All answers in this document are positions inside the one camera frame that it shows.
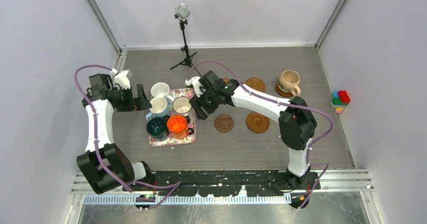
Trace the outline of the dark walnut small coaster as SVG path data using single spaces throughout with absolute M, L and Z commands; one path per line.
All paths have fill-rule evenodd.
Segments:
M 215 118 L 214 126 L 220 132 L 228 132 L 234 127 L 234 121 L 231 116 L 222 114 Z

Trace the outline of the cream brown-rim mug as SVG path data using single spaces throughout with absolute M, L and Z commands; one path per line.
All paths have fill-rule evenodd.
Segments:
M 190 99 L 188 97 L 178 97 L 172 103 L 172 110 L 177 115 L 187 116 L 192 110 Z

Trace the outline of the light brown wooden coaster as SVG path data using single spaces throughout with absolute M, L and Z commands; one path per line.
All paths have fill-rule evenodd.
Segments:
M 259 92 L 265 92 L 266 90 L 266 84 L 265 82 L 260 79 L 260 78 L 256 78 L 256 77 L 252 77 L 252 78 L 248 78 L 244 84 L 246 84 L 248 87 L 257 90 Z

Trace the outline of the orange mug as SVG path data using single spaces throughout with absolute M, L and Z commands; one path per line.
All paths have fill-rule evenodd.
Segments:
M 190 118 L 182 115 L 171 116 L 167 121 L 170 134 L 176 139 L 184 139 L 193 135 L 195 130 L 189 126 Z

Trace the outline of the matte brown wooden coaster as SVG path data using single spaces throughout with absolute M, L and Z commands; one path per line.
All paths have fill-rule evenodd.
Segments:
M 246 118 L 248 129 L 255 133 L 264 133 L 269 129 L 269 118 L 257 112 L 251 112 Z

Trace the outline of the floral serving tray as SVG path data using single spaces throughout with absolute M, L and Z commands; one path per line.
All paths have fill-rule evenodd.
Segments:
M 172 96 L 174 99 L 176 99 L 178 97 L 182 97 L 182 96 L 188 97 L 189 99 L 191 99 L 194 96 L 194 92 L 193 92 L 193 89 L 191 89 L 191 88 L 181 88 L 181 89 L 170 90 L 169 95 Z M 177 115 L 172 110 L 172 103 L 169 103 L 169 105 L 171 108 L 170 116 Z M 190 118 L 189 126 L 195 130 L 195 112 L 194 112 L 193 108 L 192 108 L 191 112 L 189 113 L 189 115 L 187 115 L 185 117 Z M 157 141 L 154 138 L 152 138 L 151 136 L 149 137 L 149 141 L 150 141 L 149 143 L 151 146 L 187 144 L 187 143 L 193 143 L 193 142 L 195 142 L 195 140 L 196 140 L 196 134 L 195 133 L 193 135 L 187 136 L 184 139 L 176 139 L 171 134 L 169 134 L 169 137 L 164 141 Z

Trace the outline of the light blue white mug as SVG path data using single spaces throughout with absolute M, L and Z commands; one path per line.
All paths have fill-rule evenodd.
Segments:
M 150 101 L 151 108 L 149 109 L 149 113 L 145 116 L 146 120 L 151 120 L 155 117 L 165 117 L 166 115 L 171 114 L 171 108 L 168 101 L 162 97 L 153 98 Z

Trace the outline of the orange-brown wooden coaster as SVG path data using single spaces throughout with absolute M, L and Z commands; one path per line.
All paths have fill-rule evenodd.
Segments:
M 290 98 L 290 97 L 293 97 L 293 96 L 294 96 L 292 93 L 287 93 L 287 92 L 282 91 L 282 90 L 278 87 L 278 84 L 276 84 L 276 85 L 275 85 L 275 91 L 276 91 L 280 96 L 285 97 L 285 98 Z

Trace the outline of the dark green mug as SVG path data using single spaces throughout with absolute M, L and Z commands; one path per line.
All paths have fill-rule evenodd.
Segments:
M 147 133 L 157 141 L 164 141 L 169 137 L 167 120 L 162 117 L 154 117 L 146 125 Z

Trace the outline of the beige mug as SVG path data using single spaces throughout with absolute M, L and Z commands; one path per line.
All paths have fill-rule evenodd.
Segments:
M 277 80 L 278 89 L 286 94 L 299 96 L 301 94 L 300 75 L 294 70 L 285 70 L 281 73 Z

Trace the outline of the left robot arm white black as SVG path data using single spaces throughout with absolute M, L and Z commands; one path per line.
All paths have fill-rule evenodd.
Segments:
M 154 177 L 144 161 L 131 163 L 116 145 L 112 116 L 117 112 L 146 110 L 151 107 L 143 86 L 137 85 L 137 97 L 132 94 L 131 72 L 113 70 L 89 77 L 91 86 L 82 100 L 89 117 L 89 136 L 84 154 L 77 157 L 77 166 L 93 191 L 102 194 L 131 184 L 143 191 L 154 186 Z

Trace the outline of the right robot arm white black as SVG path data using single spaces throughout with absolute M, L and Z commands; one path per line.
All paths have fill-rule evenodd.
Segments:
M 281 139 L 289 148 L 288 184 L 300 189 L 307 183 L 310 171 L 308 146 L 312 142 L 317 121 L 304 99 L 276 98 L 235 79 L 224 82 L 211 70 L 201 77 L 187 79 L 185 85 L 194 91 L 189 102 L 199 120 L 207 119 L 219 105 L 230 105 L 251 110 L 276 122 Z

